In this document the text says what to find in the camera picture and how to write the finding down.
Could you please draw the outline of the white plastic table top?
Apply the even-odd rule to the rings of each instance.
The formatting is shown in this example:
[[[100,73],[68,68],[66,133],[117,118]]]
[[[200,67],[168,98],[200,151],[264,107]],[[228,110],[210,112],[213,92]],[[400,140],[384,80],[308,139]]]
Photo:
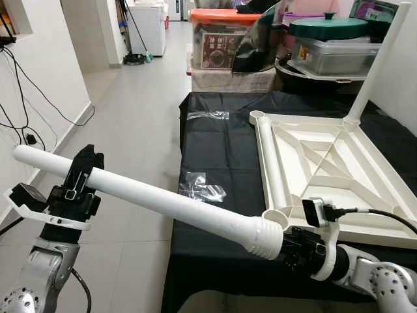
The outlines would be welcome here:
[[[277,223],[307,228],[303,200],[321,198],[349,210],[339,219],[340,241],[415,247],[416,235],[405,226],[416,220],[415,196],[363,130],[336,117],[266,114],[291,205],[284,209],[288,220]],[[265,202],[263,218],[271,220]]]

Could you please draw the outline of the black tablecloth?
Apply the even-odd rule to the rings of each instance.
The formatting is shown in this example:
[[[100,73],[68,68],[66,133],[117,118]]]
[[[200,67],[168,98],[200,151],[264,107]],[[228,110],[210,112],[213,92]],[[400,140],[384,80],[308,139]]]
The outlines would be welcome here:
[[[271,93],[188,93],[179,105],[179,181],[184,172],[206,173],[209,184],[227,192],[218,206],[244,216],[265,210],[255,131],[248,114],[266,113],[315,117],[343,117],[352,95],[293,95]],[[228,120],[186,120],[187,113],[227,111]],[[279,313],[302,313],[304,301],[367,303],[373,299],[327,281],[298,274],[277,260],[247,253],[241,245],[176,221],[161,313],[176,313],[192,295],[203,290],[224,294],[263,296],[268,300],[289,298],[292,304]]]

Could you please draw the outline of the small black floor appliance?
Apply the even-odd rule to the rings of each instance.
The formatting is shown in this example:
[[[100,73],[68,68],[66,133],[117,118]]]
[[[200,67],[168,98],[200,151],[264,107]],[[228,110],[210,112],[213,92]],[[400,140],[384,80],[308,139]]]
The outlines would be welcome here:
[[[128,53],[123,57],[122,64],[129,66],[146,65],[146,63],[151,63],[152,60],[154,60],[154,57],[152,55]]]

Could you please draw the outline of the clear tape patch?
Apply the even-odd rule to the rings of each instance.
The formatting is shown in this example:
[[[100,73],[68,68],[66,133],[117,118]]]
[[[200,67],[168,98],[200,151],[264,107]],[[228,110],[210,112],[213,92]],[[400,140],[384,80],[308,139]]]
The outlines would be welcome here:
[[[209,119],[228,120],[230,113],[227,111],[197,111],[190,112],[186,115],[186,120],[198,119],[199,117],[208,117]]]
[[[223,186],[209,184],[206,173],[184,172],[179,183],[179,194],[203,202],[223,202],[227,195]]]

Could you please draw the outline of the white appliance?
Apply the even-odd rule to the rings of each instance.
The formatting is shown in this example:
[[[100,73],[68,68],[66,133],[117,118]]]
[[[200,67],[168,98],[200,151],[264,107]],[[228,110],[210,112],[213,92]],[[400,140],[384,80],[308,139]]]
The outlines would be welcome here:
[[[125,0],[130,49],[133,53],[163,57],[166,50],[165,0]]]

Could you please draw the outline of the black electronic equipment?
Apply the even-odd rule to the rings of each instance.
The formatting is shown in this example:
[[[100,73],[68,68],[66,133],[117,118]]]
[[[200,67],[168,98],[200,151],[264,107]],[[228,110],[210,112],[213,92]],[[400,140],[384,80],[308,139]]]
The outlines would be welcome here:
[[[9,26],[7,15],[2,12],[0,12],[0,23],[2,23],[4,30],[4,34],[0,34],[0,47],[8,44],[15,44],[15,42],[17,42],[17,37]]]

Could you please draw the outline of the red framed poster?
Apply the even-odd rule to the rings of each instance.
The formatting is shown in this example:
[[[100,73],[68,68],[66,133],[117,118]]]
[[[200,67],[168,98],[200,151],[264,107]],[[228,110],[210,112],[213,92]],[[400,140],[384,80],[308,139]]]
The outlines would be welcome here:
[[[202,40],[201,68],[230,69],[235,53],[233,45],[237,36],[224,33],[203,33]]]

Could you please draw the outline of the large black bowl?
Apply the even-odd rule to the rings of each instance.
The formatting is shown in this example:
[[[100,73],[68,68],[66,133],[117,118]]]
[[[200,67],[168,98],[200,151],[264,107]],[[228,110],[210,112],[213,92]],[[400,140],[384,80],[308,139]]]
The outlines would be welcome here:
[[[288,65],[289,57],[275,61],[276,87],[293,95],[357,95],[363,81],[313,80]]]

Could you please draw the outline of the green round pot lid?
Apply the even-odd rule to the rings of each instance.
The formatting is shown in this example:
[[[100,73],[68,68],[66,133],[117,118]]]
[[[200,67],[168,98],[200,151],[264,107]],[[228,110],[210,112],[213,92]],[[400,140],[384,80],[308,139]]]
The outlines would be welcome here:
[[[325,12],[324,17],[296,19],[289,25],[288,33],[297,38],[321,41],[361,38],[367,34],[369,23],[364,19],[336,17]]]

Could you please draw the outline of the orange lidded storage box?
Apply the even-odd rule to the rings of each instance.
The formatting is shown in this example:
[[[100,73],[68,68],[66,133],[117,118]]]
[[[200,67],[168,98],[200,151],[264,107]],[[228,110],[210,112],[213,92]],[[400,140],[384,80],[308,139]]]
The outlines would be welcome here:
[[[195,8],[190,11],[190,23],[193,27],[192,68],[201,68],[203,33],[235,34],[237,40],[233,47],[237,51],[238,44],[248,32],[259,13],[239,13],[236,9]]]

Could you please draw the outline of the glossy black bag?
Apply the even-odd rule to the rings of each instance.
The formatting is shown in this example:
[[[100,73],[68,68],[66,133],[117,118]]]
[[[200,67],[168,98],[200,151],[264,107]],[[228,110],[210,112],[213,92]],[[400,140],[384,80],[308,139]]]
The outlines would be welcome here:
[[[233,57],[231,71],[235,74],[253,74],[274,68],[277,54],[275,31],[276,13],[280,11],[279,1],[266,9],[239,42]]]

